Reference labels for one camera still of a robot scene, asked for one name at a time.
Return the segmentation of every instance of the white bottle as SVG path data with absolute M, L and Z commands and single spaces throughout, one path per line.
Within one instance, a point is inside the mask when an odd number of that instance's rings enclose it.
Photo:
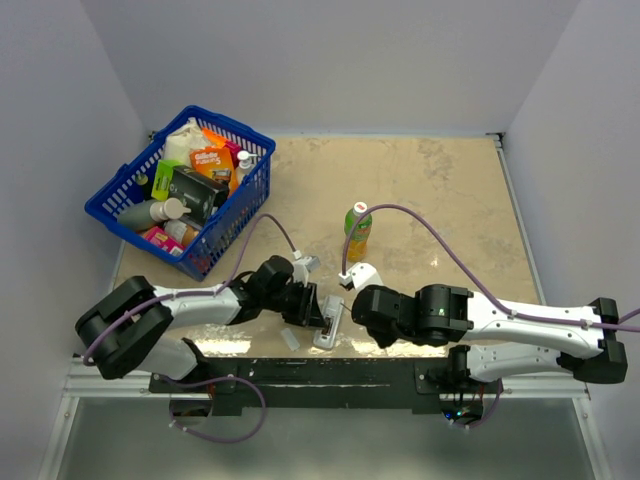
M 253 159 L 252 157 L 257 157 L 255 153 L 249 153 L 246 150 L 240 150 L 236 155 L 238 159 L 238 168 L 236 168 L 236 180 L 238 181 L 238 186 L 242 184 L 242 180 L 244 177 L 249 175 L 249 172 L 253 168 Z

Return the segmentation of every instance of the cable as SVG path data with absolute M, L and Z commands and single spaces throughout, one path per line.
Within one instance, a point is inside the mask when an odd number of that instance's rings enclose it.
M 624 323 L 627 320 L 632 319 L 633 317 L 640 315 L 640 308 L 636 308 L 635 310 L 631 310 L 629 313 L 627 313 L 626 315 L 622 316 L 620 318 L 620 320 L 618 320 L 618 323 Z
M 136 306 L 135 308 L 131 309 L 130 311 L 127 311 L 124 314 L 122 314 L 122 316 L 120 316 L 120 318 L 118 318 L 115 322 L 113 322 L 111 325 L 109 325 L 104 330 L 104 332 L 102 332 L 100 335 L 98 335 L 98 337 L 91 343 L 91 345 L 89 345 L 89 348 L 87 348 L 87 351 L 85 352 L 84 356 L 82 357 L 82 363 L 84 365 L 86 365 L 86 366 L 95 365 L 95 363 L 91 360 L 91 358 L 93 357 L 93 354 L 95 353 L 96 349 L 102 344 L 104 339 L 107 338 L 107 336 L 109 336 L 115 329 L 117 329 L 120 325 L 122 325 L 124 322 L 129 320 L 131 317 L 133 317 L 134 315 L 137 315 L 138 313 L 140 313 L 141 311 L 149 308 L 150 306 L 155 305 L 156 303 L 164 302 L 165 300 L 171 300 L 173 298 L 208 297 L 208 296 L 219 295 L 220 292 L 222 292 L 225 288 L 227 288 L 231 284 L 231 282 L 233 282 L 233 279 L 235 278 L 236 272 L 240 268 L 240 262 L 242 262 L 242 257 L 244 256 L 244 252 L 247 250 L 247 245 L 249 244 L 249 240 L 251 239 L 251 235 L 253 234 L 253 231 L 256 229 L 256 226 L 258 225 L 260 220 L 262 220 L 263 218 L 269 218 L 269 219 L 271 219 L 273 221 L 273 223 L 276 224 L 276 226 L 280 229 L 280 231 L 284 235 L 284 238 L 287 240 L 287 243 L 291 247 L 291 250 L 295 252 L 296 251 L 296 247 L 293 244 L 293 241 L 291 240 L 291 237 L 289 236 L 287 231 L 282 226 L 282 224 L 273 215 L 271 215 L 270 213 L 263 213 L 261 215 L 258 215 L 256 217 L 256 219 L 254 220 L 253 224 L 251 225 L 251 228 L 249 229 L 249 233 L 247 234 L 247 237 L 244 239 L 244 243 L 242 244 L 242 249 L 240 250 L 240 253 L 238 254 L 238 259 L 236 260 L 236 264 L 233 267 L 233 271 L 231 272 L 231 275 L 229 275 L 229 278 L 227 278 L 227 280 L 225 280 L 222 283 L 220 288 L 218 288 L 215 292 L 211 292 L 211 291 L 206 291 L 205 292 L 205 291 L 202 291 L 202 290 L 183 290 L 181 292 L 176 293 L 175 295 L 168 293 L 166 295 L 161 295 L 159 297 L 154 297 L 154 298 L 152 298 L 150 300 L 147 300 L 146 302 L 141 303 L 140 305 Z
M 261 405 L 261 407 L 260 407 L 260 419 L 258 420 L 258 423 L 256 423 L 255 427 L 253 427 L 248 433 L 245 433 L 244 435 L 241 435 L 241 436 L 236 437 L 236 438 L 215 437 L 213 435 L 209 435 L 207 433 L 199 432 L 197 430 L 193 430 L 191 428 L 185 427 L 184 425 L 179 423 L 178 420 L 176 420 L 176 417 L 175 417 L 175 415 L 173 413 L 173 410 L 171 410 L 171 405 L 169 405 L 169 418 L 171 418 L 171 423 L 169 424 L 169 426 L 176 425 L 180 430 L 182 430 L 183 432 L 188 433 L 190 435 L 193 435 L 194 437 L 198 437 L 198 438 L 201 438 L 203 440 L 208 440 L 210 442 L 215 442 L 215 443 L 239 443 L 239 442 L 243 442 L 243 441 L 253 437 L 256 433 L 258 433 L 258 431 L 262 428 L 262 425 L 264 424 L 265 419 L 267 418 L 267 402 L 264 399 L 264 395 L 262 394 L 260 389 L 258 389 L 257 386 L 255 386 L 249 380 L 245 380 L 244 378 L 240 378 L 240 377 L 218 377 L 218 378 L 211 378 L 209 380 L 205 380 L 203 382 L 197 382 L 197 383 L 180 383 L 180 382 L 176 382 L 174 379 L 169 378 L 169 377 L 164 376 L 164 375 L 161 375 L 160 378 L 162 378 L 167 383 L 170 383 L 171 385 L 176 385 L 176 386 L 181 387 L 181 388 L 204 387 L 205 385 L 212 385 L 212 384 L 220 383 L 220 382 L 240 382 L 240 383 L 244 383 L 247 387 L 249 387 L 251 390 L 253 390 L 256 393 L 256 395 L 258 395 L 258 398 L 260 399 L 260 405 Z
M 484 385 L 482 385 L 480 388 L 482 390 L 482 393 L 481 393 L 481 396 L 480 396 L 480 402 L 482 403 L 482 400 L 484 399 Z M 483 423 L 488 422 L 489 419 L 495 413 L 496 409 L 498 408 L 498 402 L 500 401 L 500 397 L 502 396 L 502 392 L 504 392 L 504 386 L 502 384 L 502 379 L 500 379 L 500 380 L 498 380 L 498 391 L 496 392 L 496 397 L 493 400 L 493 402 L 491 403 L 491 406 L 489 407 L 489 410 L 487 410 L 487 413 L 482 415 L 482 418 L 480 420 L 478 420 L 477 422 L 469 423 L 467 425 L 463 425 L 461 423 L 455 423 L 455 422 L 453 422 L 451 420 L 449 422 L 449 424 L 454 426 L 454 427 L 457 427 L 457 428 L 464 428 L 466 430 L 470 430 L 472 428 L 478 428 Z
M 504 385 L 502 385 L 502 379 L 500 379 L 498 380 L 498 392 L 496 393 L 496 398 L 491 403 L 491 406 L 489 407 L 489 410 L 487 410 L 487 413 L 485 413 L 477 422 L 473 422 L 471 425 L 465 425 L 465 428 L 478 428 L 483 423 L 488 422 L 498 408 L 498 402 L 500 401 L 500 397 L 502 396 L 503 391 Z
M 572 327 L 580 327 L 580 328 L 593 327 L 593 328 L 600 328 L 602 330 L 619 330 L 623 332 L 640 333 L 640 327 L 624 326 L 620 324 L 617 324 L 617 325 L 610 324 L 610 323 L 588 324 L 586 321 L 566 320 L 562 318 L 551 318 L 551 317 L 538 317 L 536 315 L 528 315 L 525 313 L 517 313 L 516 315 L 513 315 L 513 312 L 511 311 L 511 309 L 505 307 L 502 303 L 500 303 L 500 300 L 498 300 L 489 291 L 489 289 L 485 287 L 485 285 L 480 281 L 480 279 L 476 277 L 471 270 L 469 270 L 469 268 L 465 265 L 465 263 L 460 259 L 460 257 L 458 257 L 458 255 L 455 254 L 453 250 L 451 250 L 451 247 L 447 245 L 447 242 L 444 241 L 444 239 L 440 236 L 440 234 L 436 231 L 436 229 L 429 224 L 429 222 L 427 222 L 424 218 L 422 218 L 413 210 L 407 207 L 403 207 L 402 205 L 395 205 L 392 203 L 383 203 L 383 204 L 368 208 L 353 223 L 353 226 L 349 231 L 349 235 L 347 235 L 347 238 L 344 242 L 344 247 L 342 249 L 342 274 L 343 275 L 345 275 L 347 272 L 347 250 L 349 249 L 349 242 L 351 241 L 351 237 L 353 236 L 353 233 L 355 232 L 358 226 L 358 223 L 367 215 L 370 215 L 376 210 L 381 210 L 384 208 L 400 210 L 401 212 L 411 215 L 418 222 L 420 222 L 427 230 L 429 230 L 431 235 L 433 235 L 434 238 L 438 241 L 438 243 L 440 243 L 442 248 L 444 248 L 445 252 L 447 252 L 447 254 L 451 257 L 451 259 L 456 263 L 456 265 L 458 265 L 458 267 L 460 267 L 460 269 L 467 275 L 467 277 L 469 277 L 469 279 L 480 289 L 480 291 L 485 295 L 485 297 L 487 297 L 487 299 L 491 302 L 491 304 L 493 304 L 493 306 L 496 307 L 498 310 L 500 310 L 502 313 L 510 317 L 519 318 L 521 320 L 528 320 L 531 322 L 550 323 L 555 325 L 570 325 Z M 624 321 L 627 321 L 629 318 L 638 314 L 640 314 L 640 308 L 628 313 L 622 318 L 624 319 Z

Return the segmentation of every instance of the orange box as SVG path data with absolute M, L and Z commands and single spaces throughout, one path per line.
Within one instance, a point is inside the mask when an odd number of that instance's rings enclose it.
M 225 146 L 205 147 L 190 155 L 191 166 L 207 178 L 229 186 L 229 195 L 238 188 L 231 152 Z

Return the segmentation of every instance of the black box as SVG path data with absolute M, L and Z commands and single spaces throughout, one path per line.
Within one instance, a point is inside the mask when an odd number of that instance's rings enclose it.
M 229 186 L 208 178 L 186 165 L 173 167 L 169 196 L 191 209 L 186 220 L 193 227 L 204 227 L 209 217 L 229 197 Z

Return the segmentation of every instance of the green package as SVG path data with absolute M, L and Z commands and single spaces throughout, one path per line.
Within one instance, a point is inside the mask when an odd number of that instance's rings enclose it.
M 164 202 L 169 198 L 169 185 L 173 178 L 173 167 L 182 165 L 177 160 L 160 160 L 156 168 L 156 177 L 153 179 L 153 189 L 151 196 L 156 200 Z

